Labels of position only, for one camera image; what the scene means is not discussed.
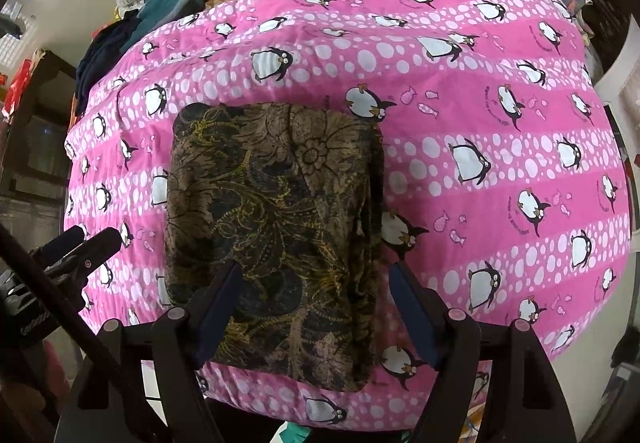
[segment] penguin print bedsheet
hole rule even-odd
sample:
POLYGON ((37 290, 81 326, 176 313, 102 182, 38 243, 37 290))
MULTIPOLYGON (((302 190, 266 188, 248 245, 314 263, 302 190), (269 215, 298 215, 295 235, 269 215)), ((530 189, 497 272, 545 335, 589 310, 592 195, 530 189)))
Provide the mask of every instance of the penguin print bedsheet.
MULTIPOLYGON (((376 353, 353 394, 207 364, 210 397, 301 425, 412 428, 434 372, 388 291, 406 261, 479 321, 528 321, 551 358, 620 282, 625 175, 557 0, 235 0, 166 24, 91 91, 66 150, 66 226, 123 247, 84 289, 86 322, 155 320, 169 306, 164 227, 172 123, 191 102, 292 102, 377 123, 385 212, 376 353)), ((473 403, 490 369, 478 369, 473 403)))

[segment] pink fish print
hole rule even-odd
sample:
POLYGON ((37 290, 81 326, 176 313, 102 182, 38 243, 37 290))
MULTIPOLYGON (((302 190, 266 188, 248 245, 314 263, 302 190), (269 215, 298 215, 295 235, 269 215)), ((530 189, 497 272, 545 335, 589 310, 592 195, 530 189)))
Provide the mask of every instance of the pink fish print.
POLYGON ((418 104, 418 109, 425 115, 433 115, 434 118, 438 118, 438 111, 430 108, 427 104, 418 104))
POLYGON ((414 97, 416 96, 416 92, 415 89, 413 89, 411 86, 409 86, 409 90, 405 91, 404 93, 402 93, 402 96, 400 97, 400 101, 408 106, 411 101, 414 99, 414 97))
POLYGON ((444 229, 447 226, 447 221, 449 221, 449 216, 447 216, 446 211, 443 210, 442 216, 433 222, 433 229, 436 232, 444 232, 444 229))
POLYGON ((460 237, 455 230, 451 230, 449 232, 449 237, 451 238, 451 241, 453 241, 454 243, 458 243, 460 246, 463 246, 465 244, 466 237, 460 237))

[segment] pink bedsheet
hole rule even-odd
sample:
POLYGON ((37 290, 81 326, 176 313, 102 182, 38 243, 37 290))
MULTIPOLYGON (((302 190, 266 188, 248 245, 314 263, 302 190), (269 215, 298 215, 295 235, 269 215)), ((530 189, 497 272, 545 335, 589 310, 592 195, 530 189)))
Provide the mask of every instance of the pink bedsheet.
MULTIPOLYGON (((379 121, 385 259, 404 257, 478 320, 525 318, 561 353, 612 296, 630 238, 620 156, 564 12, 556 0, 238 0, 151 33, 68 135, 66 226, 124 240, 92 275, 83 317, 98 330, 168 304, 162 203, 179 110, 277 100, 379 121)), ((208 394, 302 425, 411 428, 434 373, 385 265, 375 323, 380 365, 359 393, 209 364, 208 394)))

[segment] leaf pattern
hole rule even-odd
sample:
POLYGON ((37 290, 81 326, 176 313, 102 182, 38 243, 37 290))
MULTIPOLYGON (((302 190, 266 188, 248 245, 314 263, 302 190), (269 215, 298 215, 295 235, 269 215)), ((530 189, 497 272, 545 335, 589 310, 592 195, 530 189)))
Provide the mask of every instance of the leaf pattern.
POLYGON ((168 180, 167 292, 235 260, 245 286, 214 360, 333 391, 374 365, 383 153, 376 126, 290 104, 185 107, 168 180))

